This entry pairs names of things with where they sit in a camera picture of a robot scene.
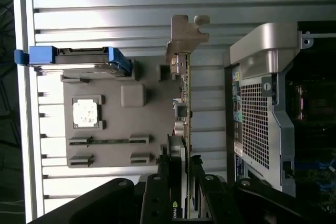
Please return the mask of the silver CPU chip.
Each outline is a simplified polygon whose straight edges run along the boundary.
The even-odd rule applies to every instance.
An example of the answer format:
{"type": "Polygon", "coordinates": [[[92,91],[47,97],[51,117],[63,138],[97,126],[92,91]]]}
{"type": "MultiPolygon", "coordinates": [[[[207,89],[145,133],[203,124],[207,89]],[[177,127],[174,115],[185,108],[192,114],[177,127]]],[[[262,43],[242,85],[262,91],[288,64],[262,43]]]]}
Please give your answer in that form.
{"type": "Polygon", "coordinates": [[[98,105],[93,99],[79,99],[72,107],[76,127],[94,127],[98,123],[98,105]]]}

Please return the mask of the open black PC case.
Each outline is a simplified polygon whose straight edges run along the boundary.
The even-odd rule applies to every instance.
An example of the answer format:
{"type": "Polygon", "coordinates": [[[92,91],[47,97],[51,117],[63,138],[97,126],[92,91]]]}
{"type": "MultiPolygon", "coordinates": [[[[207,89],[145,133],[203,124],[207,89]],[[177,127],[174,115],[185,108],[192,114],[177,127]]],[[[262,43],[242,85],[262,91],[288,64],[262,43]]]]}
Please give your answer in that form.
{"type": "Polygon", "coordinates": [[[295,131],[286,112],[286,79],[336,79],[336,20],[265,23],[224,58],[227,140],[235,175],[297,195],[295,131]]]}

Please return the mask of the hard disk in blue carrier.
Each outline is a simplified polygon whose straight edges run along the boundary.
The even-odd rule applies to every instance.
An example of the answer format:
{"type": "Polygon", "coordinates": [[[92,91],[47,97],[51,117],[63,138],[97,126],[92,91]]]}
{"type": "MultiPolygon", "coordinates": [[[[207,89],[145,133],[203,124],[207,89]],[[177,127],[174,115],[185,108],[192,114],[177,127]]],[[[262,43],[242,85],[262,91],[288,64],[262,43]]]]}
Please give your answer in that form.
{"type": "Polygon", "coordinates": [[[17,65],[40,73],[61,72],[68,79],[105,79],[132,75],[132,62],[114,47],[56,48],[32,46],[29,52],[15,50],[17,65]]]}

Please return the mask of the green motherboard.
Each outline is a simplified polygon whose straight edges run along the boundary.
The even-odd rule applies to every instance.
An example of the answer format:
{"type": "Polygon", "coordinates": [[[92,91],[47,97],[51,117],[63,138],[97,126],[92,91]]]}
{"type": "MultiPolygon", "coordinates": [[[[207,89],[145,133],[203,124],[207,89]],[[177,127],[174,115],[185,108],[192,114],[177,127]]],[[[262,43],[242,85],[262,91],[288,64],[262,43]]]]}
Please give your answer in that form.
{"type": "Polygon", "coordinates": [[[286,79],[286,112],[295,131],[298,196],[336,192],[336,79],[286,79]]]}

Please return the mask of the green RAM stick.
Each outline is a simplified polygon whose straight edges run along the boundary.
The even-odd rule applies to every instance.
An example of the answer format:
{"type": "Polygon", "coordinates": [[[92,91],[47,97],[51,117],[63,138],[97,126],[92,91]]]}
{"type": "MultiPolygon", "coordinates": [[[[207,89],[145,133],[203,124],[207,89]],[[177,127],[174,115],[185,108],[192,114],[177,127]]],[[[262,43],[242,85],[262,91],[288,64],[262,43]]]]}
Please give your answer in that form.
{"type": "Polygon", "coordinates": [[[128,139],[119,139],[119,140],[95,140],[91,139],[88,141],[88,144],[91,145],[102,145],[102,144],[129,144],[128,139]]]}

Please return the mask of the grey parts rack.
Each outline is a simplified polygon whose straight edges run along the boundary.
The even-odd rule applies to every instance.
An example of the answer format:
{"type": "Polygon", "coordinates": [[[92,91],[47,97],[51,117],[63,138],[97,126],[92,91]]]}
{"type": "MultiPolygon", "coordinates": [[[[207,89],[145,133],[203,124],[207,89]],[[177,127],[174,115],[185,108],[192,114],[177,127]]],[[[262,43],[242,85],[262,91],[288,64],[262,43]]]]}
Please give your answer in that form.
{"type": "Polygon", "coordinates": [[[66,158],[70,168],[154,165],[172,133],[173,99],[179,81],[164,57],[132,58],[130,77],[77,79],[64,83],[66,158]],[[76,127],[73,104],[93,99],[98,105],[94,127],[76,127]],[[128,139],[129,144],[91,145],[88,141],[128,139]]]}

